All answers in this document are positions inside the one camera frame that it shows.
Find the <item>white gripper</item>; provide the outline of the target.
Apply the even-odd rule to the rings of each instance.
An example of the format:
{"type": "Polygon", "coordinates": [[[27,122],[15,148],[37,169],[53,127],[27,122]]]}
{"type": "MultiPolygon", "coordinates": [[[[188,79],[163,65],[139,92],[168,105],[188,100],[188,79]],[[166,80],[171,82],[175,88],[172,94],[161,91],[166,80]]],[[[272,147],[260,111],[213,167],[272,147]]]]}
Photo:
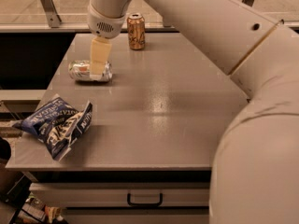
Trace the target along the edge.
{"type": "Polygon", "coordinates": [[[112,48],[109,39],[121,33],[125,17],[109,18],[99,13],[92,5],[88,6],[87,23],[90,31],[98,35],[92,40],[90,52],[90,77],[99,80],[106,68],[112,48]]]}

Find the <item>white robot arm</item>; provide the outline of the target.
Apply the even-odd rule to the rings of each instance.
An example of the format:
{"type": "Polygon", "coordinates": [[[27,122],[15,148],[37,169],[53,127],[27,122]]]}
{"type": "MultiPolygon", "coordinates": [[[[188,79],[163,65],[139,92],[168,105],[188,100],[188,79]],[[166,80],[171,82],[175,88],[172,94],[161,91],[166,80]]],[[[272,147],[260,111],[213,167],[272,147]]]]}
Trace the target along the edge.
{"type": "MultiPolygon", "coordinates": [[[[90,0],[90,29],[117,36],[130,1],[90,0]]],[[[237,0],[145,1],[250,98],[214,157],[209,223],[299,224],[298,34],[237,0]]]]}

